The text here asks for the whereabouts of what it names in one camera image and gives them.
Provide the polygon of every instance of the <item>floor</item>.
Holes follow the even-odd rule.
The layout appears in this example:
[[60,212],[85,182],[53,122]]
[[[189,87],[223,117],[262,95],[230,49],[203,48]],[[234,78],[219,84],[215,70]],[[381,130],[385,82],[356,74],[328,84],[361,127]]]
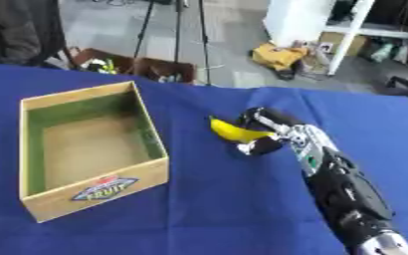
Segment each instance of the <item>floor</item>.
[[[70,46],[97,48],[132,56],[148,6],[141,0],[60,0]],[[183,13],[180,61],[198,66],[197,81],[205,83],[204,58],[197,0]],[[268,41],[262,20],[268,0],[204,0],[210,44],[212,83],[228,88],[293,87],[373,93],[393,75],[408,79],[408,67],[393,61],[373,64],[346,58],[332,78],[316,81],[297,77],[280,81],[268,69],[253,63],[248,51]],[[176,13],[173,5],[155,5],[141,56],[172,60]]]

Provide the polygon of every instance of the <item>robotic hand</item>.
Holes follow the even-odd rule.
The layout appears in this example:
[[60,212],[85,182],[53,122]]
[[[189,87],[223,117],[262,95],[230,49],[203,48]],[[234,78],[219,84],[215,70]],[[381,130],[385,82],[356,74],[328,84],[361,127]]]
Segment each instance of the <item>robotic hand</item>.
[[322,130],[264,108],[247,110],[239,125],[272,132],[239,143],[238,150],[246,155],[291,144],[316,206],[349,254],[408,255],[407,241],[391,224],[392,211],[364,173]]

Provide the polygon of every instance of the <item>blue fabric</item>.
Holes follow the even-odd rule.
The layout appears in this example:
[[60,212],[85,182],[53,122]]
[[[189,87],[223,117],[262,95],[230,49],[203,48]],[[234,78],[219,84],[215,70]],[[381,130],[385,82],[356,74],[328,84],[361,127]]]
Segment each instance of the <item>blue fabric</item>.
[[[18,199],[20,99],[136,80],[171,156],[170,181],[47,223]],[[210,132],[266,106],[322,127],[377,184],[408,239],[408,99],[298,89],[160,85],[0,66],[0,254],[342,254],[286,147],[243,157]]]

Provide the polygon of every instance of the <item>yellow banana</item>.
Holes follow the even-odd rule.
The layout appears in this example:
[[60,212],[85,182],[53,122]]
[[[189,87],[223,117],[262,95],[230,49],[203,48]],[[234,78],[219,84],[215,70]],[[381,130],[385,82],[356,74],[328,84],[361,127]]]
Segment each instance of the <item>yellow banana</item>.
[[213,132],[224,139],[240,141],[243,143],[248,143],[254,139],[274,134],[270,131],[257,131],[236,127],[213,117],[210,117],[210,127]]

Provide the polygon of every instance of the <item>wooden box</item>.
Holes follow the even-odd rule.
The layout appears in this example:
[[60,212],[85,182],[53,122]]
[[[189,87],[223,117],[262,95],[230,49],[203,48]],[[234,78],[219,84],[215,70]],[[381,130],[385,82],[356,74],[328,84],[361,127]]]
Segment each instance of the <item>wooden box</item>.
[[20,199],[38,222],[168,180],[133,82],[25,99],[20,111]]

